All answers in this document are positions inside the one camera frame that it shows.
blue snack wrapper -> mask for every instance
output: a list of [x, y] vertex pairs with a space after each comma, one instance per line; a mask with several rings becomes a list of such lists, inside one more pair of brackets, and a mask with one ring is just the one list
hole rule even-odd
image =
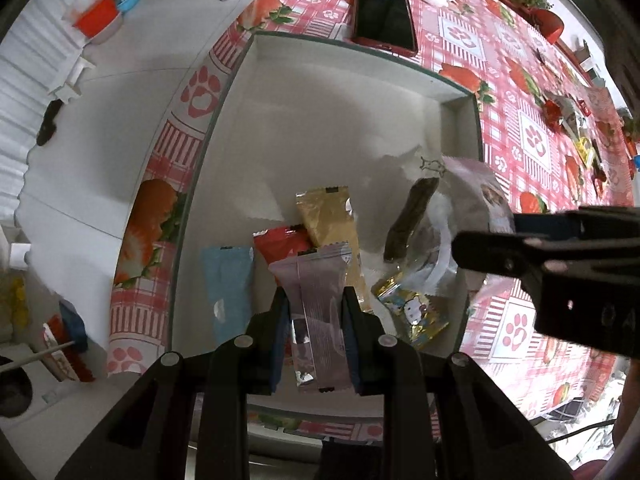
[[208, 247], [200, 254], [216, 346], [241, 335], [251, 319], [252, 247]]

pink checkered tablecloth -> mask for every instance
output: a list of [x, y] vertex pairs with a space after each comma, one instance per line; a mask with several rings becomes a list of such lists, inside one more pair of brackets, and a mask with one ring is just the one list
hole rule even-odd
[[[515, 212], [521, 211], [523, 192], [539, 196], [552, 212], [581, 203], [632, 205], [622, 131], [606, 89], [585, 86], [558, 50], [497, 0], [456, 0], [440, 9], [410, 1], [419, 42], [410, 61], [476, 93], [484, 160]], [[180, 208], [220, 92], [251, 32], [263, 28], [349, 41], [350, 11], [351, 0], [254, 0], [187, 74], [146, 168], [144, 180], [157, 182], [138, 193], [120, 252], [111, 297], [110, 373], [144, 372], [164, 352]], [[539, 62], [536, 49], [552, 70]], [[545, 126], [538, 89], [584, 99], [591, 110], [588, 123], [600, 139], [609, 181], [601, 199], [590, 171], [575, 174], [570, 160], [579, 164], [579, 158], [569, 138]], [[158, 228], [158, 218], [167, 215]], [[537, 334], [534, 316], [530, 299], [516, 284], [503, 297], [476, 305], [462, 351], [529, 418], [575, 396], [598, 396], [614, 357]], [[302, 425], [300, 431], [308, 428]], [[343, 428], [350, 435], [361, 429]]]

wire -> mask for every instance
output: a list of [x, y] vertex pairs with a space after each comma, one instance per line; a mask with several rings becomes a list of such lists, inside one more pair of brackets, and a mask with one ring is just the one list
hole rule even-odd
[[604, 428], [605, 426], [611, 426], [613, 423], [615, 423], [617, 419], [615, 418], [611, 418], [609, 420], [603, 420], [601, 422], [596, 422], [595, 424], [590, 424], [588, 426], [585, 426], [584, 428], [580, 428], [580, 430], [575, 430], [572, 433], [567, 433], [566, 435], [562, 435], [562, 436], [558, 436], [556, 438], [550, 438], [549, 440], [545, 440], [545, 442], [547, 444], [553, 444], [554, 442], [558, 442], [559, 440], [564, 440], [566, 438], [569, 438], [571, 436], [575, 436], [579, 433], [582, 433], [583, 431], [589, 431], [589, 430], [595, 430], [596, 428]]

gold foil wrapper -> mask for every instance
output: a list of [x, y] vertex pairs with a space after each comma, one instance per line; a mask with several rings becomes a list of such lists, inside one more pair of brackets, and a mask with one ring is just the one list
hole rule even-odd
[[347, 242], [353, 257], [347, 267], [345, 286], [352, 286], [360, 309], [370, 312], [367, 284], [360, 265], [360, 244], [346, 186], [321, 187], [296, 195], [298, 209], [316, 247]]

tile floor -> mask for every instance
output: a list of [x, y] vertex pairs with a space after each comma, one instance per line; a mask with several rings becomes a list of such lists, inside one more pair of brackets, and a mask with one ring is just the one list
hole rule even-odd
[[141, 0], [115, 36], [85, 49], [97, 67], [60, 111], [56, 135], [30, 153], [16, 215], [32, 243], [24, 339], [40, 343], [63, 296], [95, 342], [85, 361], [104, 373], [111, 281], [156, 129], [187, 70], [248, 3]]

